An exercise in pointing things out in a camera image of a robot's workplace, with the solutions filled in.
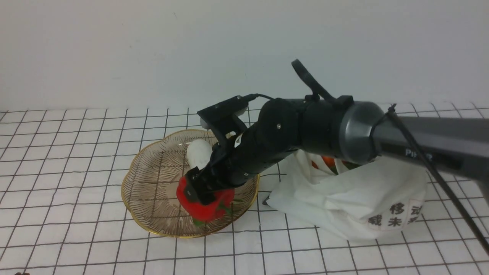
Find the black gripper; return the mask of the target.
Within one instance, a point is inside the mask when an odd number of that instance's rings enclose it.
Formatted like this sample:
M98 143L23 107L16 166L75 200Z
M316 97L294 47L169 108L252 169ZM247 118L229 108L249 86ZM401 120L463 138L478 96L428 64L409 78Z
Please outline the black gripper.
M186 176L185 198L211 205L226 189L236 189L279 162L279 146L259 130L246 130L228 139L227 147L212 146L210 161L203 170L190 169Z

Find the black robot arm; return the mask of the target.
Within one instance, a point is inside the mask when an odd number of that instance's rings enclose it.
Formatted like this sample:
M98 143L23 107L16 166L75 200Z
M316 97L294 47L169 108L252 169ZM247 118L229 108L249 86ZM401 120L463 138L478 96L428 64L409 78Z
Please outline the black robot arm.
M234 96L198 111L201 124L218 143L203 168L185 175L184 195L209 205L215 192L234 189L297 150L366 164L382 155L478 183L488 199L488 120L456 117L397 116L351 96L320 100L269 99L251 126L239 119L258 94ZM422 157L409 134L424 153Z

